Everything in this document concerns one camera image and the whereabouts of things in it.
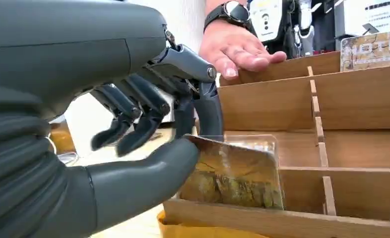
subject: label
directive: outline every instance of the label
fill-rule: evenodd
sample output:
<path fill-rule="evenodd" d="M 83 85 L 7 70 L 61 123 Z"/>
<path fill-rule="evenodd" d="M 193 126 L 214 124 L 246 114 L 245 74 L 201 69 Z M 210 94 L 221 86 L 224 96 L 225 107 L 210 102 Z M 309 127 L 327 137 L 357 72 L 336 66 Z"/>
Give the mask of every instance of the label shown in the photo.
<path fill-rule="evenodd" d="M 390 32 L 341 41 L 340 71 L 390 66 Z"/>

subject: robotic finger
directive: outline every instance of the robotic finger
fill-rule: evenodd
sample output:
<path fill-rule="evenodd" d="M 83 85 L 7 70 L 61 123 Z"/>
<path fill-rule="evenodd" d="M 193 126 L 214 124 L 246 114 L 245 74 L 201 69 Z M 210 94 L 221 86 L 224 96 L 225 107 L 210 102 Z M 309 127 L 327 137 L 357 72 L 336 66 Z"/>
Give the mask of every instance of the robotic finger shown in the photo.
<path fill-rule="evenodd" d="M 110 128 L 99 132 L 91 139 L 93 151 L 122 138 L 129 127 L 141 114 L 141 110 L 113 85 L 102 85 L 90 92 L 107 110 L 113 114 Z"/>
<path fill-rule="evenodd" d="M 192 131 L 193 119 L 189 120 L 193 118 L 192 102 L 199 116 L 200 135 L 223 141 L 223 114 L 215 84 L 216 69 L 185 45 L 176 45 L 170 32 L 166 31 L 165 34 L 171 47 L 144 68 L 162 79 L 153 80 L 153 83 L 160 81 L 160 88 L 167 87 L 170 83 L 177 88 L 175 92 L 171 92 L 172 95 L 175 94 L 175 115 L 179 118 L 176 136 Z"/>
<path fill-rule="evenodd" d="M 170 112 L 170 106 L 154 85 L 137 74 L 131 74 L 126 80 L 115 84 L 121 91 L 136 100 L 142 110 L 135 130 L 121 138 L 116 146 L 117 155 L 124 156 L 150 139 L 163 118 Z"/>

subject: wooden compartment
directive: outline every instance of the wooden compartment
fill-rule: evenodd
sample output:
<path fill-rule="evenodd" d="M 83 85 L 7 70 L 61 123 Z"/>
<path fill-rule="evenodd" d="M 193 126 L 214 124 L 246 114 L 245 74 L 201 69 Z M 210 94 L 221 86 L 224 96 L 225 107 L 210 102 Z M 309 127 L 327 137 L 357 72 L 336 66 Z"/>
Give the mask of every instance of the wooden compartment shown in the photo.
<path fill-rule="evenodd" d="M 226 135 L 277 139 L 285 211 L 171 199 L 166 220 L 271 238 L 390 238 L 390 66 L 337 69 L 338 52 L 219 88 Z"/>

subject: wooden card holder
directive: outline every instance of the wooden card holder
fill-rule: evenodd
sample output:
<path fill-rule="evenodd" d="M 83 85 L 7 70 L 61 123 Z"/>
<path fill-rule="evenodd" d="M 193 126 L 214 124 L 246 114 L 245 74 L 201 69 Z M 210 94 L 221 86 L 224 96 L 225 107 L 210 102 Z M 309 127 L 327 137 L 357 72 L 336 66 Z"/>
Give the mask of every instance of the wooden card holder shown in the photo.
<path fill-rule="evenodd" d="M 339 72 L 335 52 L 225 83 L 226 135 L 277 139 L 286 209 L 171 199 L 168 223 L 270 238 L 390 238 L 390 66 Z"/>

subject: white device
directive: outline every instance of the white device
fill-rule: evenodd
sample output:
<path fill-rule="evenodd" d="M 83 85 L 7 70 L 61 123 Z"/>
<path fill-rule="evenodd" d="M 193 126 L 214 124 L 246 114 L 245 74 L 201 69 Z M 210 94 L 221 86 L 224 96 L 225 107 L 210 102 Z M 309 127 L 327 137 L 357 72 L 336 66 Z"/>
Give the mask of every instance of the white device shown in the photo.
<path fill-rule="evenodd" d="M 283 14 L 282 0 L 252 0 L 249 5 L 252 25 L 261 42 L 275 40 Z"/>

